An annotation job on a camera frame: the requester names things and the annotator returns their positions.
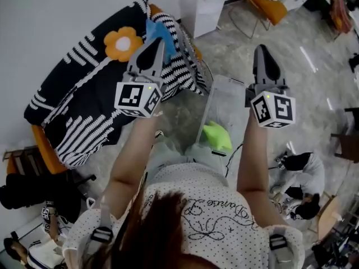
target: black and white striped blanket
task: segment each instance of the black and white striped blanket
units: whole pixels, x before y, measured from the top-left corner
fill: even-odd
[[[55,66],[27,106],[24,117],[44,128],[68,168],[83,165],[103,145],[116,144],[121,127],[133,120],[113,107],[116,83],[122,80],[127,63],[107,57],[103,39],[110,31],[129,26],[145,40],[147,18],[151,18],[148,0],[139,0],[105,20]],[[166,13],[152,20],[165,24],[177,52],[162,70],[167,85],[162,100],[183,89],[202,95],[206,84],[186,34]]]

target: blue object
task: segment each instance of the blue object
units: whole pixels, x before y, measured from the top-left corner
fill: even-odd
[[[171,60],[171,56],[176,55],[176,49],[174,48],[174,42],[172,36],[166,26],[162,22],[153,22],[150,19],[146,20],[146,35],[147,40],[162,38],[165,46],[164,62],[167,64]]]

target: black cable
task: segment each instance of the black cable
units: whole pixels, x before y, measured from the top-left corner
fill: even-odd
[[[227,168],[227,172],[225,173],[225,177],[228,176],[228,172],[229,172],[229,167],[228,167],[228,166],[229,166],[229,164],[231,163],[232,158],[233,158],[234,155],[236,154],[237,150],[239,150],[239,149],[241,148],[242,145],[243,145],[243,143],[241,143],[241,144],[236,148],[236,150],[232,153],[231,157],[229,158],[228,163],[227,163],[227,165],[225,166],[225,167]]]

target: white cabinet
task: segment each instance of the white cabinet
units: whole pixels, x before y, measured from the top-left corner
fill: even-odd
[[[225,0],[179,0],[181,23],[195,38],[215,30]]]

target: green toy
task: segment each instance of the green toy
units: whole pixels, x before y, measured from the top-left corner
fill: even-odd
[[[232,143],[228,132],[219,124],[210,121],[208,126],[203,126],[207,139],[211,146],[218,151],[231,151]]]

